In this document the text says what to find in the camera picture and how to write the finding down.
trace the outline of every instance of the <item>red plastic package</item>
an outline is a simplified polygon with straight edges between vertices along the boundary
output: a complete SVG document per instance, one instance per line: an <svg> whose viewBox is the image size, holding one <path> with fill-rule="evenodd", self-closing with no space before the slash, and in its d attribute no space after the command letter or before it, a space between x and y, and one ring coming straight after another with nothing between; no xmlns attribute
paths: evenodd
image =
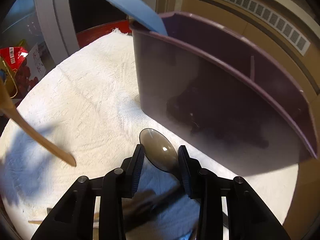
<svg viewBox="0 0 320 240"><path fill-rule="evenodd" d="M28 51L23 47L9 47L0 49L0 56L15 73L18 71L27 55Z"/></svg>

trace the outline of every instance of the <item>round table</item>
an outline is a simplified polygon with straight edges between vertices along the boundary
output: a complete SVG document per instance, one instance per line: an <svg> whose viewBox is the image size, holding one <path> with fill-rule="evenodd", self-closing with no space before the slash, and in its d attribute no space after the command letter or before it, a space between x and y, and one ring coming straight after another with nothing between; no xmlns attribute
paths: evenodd
<svg viewBox="0 0 320 240"><path fill-rule="evenodd" d="M31 90L18 110L77 161L76 168L68 166L13 121L8 122L0 138L1 196L12 223L25 240L38 228L28 220L43 220L46 208L53 207L79 176L101 177L119 167L133 154L140 131L147 127L164 134L176 150L186 145L192 158L218 176L236 176L142 112L132 37L119 31L99 38L60 63ZM245 179L283 223L297 174L295 164ZM152 188L160 194L176 183L170 174L157 171L145 160L138 192ZM143 232L150 238L157 227L154 237L168 240L187 233L197 219L191 209L193 213L199 209L190 201L187 197L181 199L179 205L184 208L169 209L157 221L148 222Z"/></svg>

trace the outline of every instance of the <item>white vent grille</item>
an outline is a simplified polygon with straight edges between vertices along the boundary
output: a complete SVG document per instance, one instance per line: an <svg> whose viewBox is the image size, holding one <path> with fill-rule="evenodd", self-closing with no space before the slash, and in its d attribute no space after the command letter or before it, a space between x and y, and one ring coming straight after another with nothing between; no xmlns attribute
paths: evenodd
<svg viewBox="0 0 320 240"><path fill-rule="evenodd" d="M281 15L255 0L226 0L254 14L284 36L303 56L310 41Z"/></svg>

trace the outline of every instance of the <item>blue spatula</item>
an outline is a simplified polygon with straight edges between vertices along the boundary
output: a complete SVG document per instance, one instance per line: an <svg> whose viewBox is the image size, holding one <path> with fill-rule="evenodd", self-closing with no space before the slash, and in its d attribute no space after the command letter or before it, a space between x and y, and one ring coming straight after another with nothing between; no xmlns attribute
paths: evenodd
<svg viewBox="0 0 320 240"><path fill-rule="evenodd" d="M159 15L141 0L106 0L149 30L168 36Z"/></svg>

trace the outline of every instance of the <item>spoon handle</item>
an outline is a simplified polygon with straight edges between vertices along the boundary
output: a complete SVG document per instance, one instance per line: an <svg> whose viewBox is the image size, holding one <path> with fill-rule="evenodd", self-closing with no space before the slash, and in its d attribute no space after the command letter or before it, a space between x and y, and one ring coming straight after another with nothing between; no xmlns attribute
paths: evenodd
<svg viewBox="0 0 320 240"><path fill-rule="evenodd" d="M24 130L31 138L41 144L53 155L57 156L61 160L65 161L69 165L76 167L76 160L74 157L61 150L59 147L54 145L52 142L48 141L41 134L39 134L35 129L33 129L26 120L19 114L17 108L13 104L12 100L9 97L9 94L6 88L3 85L3 81L0 79L0 109L2 112L9 118L11 118L17 125L19 125L22 130Z"/></svg>

